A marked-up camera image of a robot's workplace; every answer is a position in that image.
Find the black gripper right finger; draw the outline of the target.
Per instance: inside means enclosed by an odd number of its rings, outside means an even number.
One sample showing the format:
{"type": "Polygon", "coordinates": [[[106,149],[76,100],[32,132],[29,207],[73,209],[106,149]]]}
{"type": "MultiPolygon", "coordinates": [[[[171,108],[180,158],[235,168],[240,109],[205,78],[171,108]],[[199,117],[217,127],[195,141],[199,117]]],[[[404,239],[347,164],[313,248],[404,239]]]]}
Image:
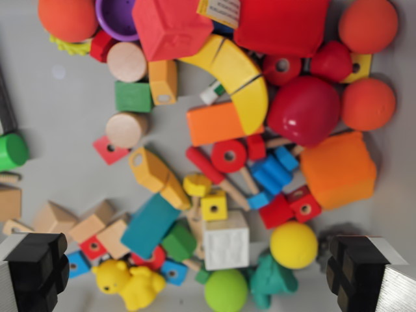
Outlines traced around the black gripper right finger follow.
{"type": "Polygon", "coordinates": [[[375,311],[385,267],[408,264],[380,236],[337,235],[329,251],[326,279],[341,311],[375,311]]]}

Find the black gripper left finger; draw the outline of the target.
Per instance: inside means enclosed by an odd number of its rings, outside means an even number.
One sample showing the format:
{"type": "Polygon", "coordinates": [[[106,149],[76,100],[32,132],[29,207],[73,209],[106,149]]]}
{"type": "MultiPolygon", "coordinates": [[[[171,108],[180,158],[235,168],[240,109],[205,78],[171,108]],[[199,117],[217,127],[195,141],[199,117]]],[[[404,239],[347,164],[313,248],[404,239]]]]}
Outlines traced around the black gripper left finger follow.
{"type": "Polygon", "coordinates": [[[68,283],[63,233],[13,233],[1,243],[1,311],[52,311],[68,283]]]}

